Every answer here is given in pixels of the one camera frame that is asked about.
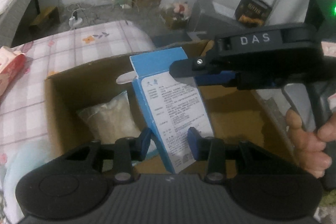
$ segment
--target screw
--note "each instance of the screw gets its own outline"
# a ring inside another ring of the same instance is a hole
[[[211,181],[221,181],[224,176],[221,173],[213,172],[207,175],[207,178]]]
[[[131,174],[130,173],[125,173],[125,172],[121,172],[121,173],[117,173],[115,175],[115,179],[118,181],[127,181],[131,178]]]

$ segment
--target device handle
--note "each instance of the device handle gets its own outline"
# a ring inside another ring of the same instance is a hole
[[[335,85],[329,82],[315,82],[306,84],[306,89],[317,132],[332,115],[328,98],[335,93]],[[332,163],[321,178],[321,183],[326,190],[333,190],[336,188],[336,141],[328,142],[324,152],[331,157]]]

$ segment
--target plaid bedsheet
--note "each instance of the plaid bedsheet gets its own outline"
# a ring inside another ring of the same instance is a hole
[[[24,141],[47,138],[47,76],[100,58],[154,48],[143,31],[125,20],[59,33],[16,47],[26,53],[27,62],[0,102],[0,155],[9,159]]]

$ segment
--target finger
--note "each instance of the finger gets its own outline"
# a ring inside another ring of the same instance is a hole
[[[316,170],[311,170],[311,169],[305,169],[307,172],[311,173],[314,177],[317,179],[321,178],[324,176],[324,171],[316,171]]]
[[[299,114],[290,109],[286,113],[286,123],[290,128],[299,129],[302,127],[302,120]]]
[[[318,137],[324,142],[336,140],[336,113],[319,129]]]
[[[326,143],[320,141],[313,132],[305,132],[303,129],[289,129],[288,137],[298,150],[307,152],[319,152],[325,149]]]
[[[296,151],[299,166],[305,170],[324,171],[331,165],[331,158],[323,152]]]

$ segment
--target floor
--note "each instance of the floor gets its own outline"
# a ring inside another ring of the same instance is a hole
[[[21,45],[35,39],[70,30],[69,18],[71,17],[72,11],[75,7],[76,5],[70,5],[63,9],[60,9],[60,24],[54,24],[45,28],[35,37],[33,37],[29,33],[28,26],[21,24],[16,32],[12,47]],[[159,17],[160,9],[158,6],[139,8],[135,6],[131,9],[122,9],[122,7],[120,7],[119,5],[91,6],[86,4],[80,4],[80,7],[84,9],[78,11],[78,17],[81,17],[83,19],[81,27],[125,19],[133,21],[141,30],[147,33],[150,37],[176,34],[181,32],[169,30],[164,25]]]

